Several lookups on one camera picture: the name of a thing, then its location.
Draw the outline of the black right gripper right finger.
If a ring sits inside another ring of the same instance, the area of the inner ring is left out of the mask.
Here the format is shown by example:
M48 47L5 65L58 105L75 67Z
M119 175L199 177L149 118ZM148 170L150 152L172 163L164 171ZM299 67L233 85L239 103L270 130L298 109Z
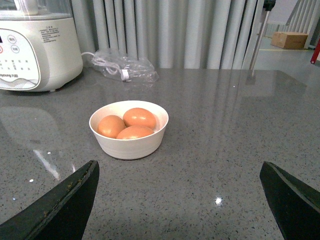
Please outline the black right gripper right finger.
M320 238L320 192L272 162L259 173L268 206L285 240Z

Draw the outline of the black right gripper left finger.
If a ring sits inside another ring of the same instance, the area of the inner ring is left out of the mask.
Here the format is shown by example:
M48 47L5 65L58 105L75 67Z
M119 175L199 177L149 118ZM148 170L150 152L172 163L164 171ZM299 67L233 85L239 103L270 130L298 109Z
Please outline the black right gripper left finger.
M0 226L2 240L80 240L90 217L100 166L90 160Z

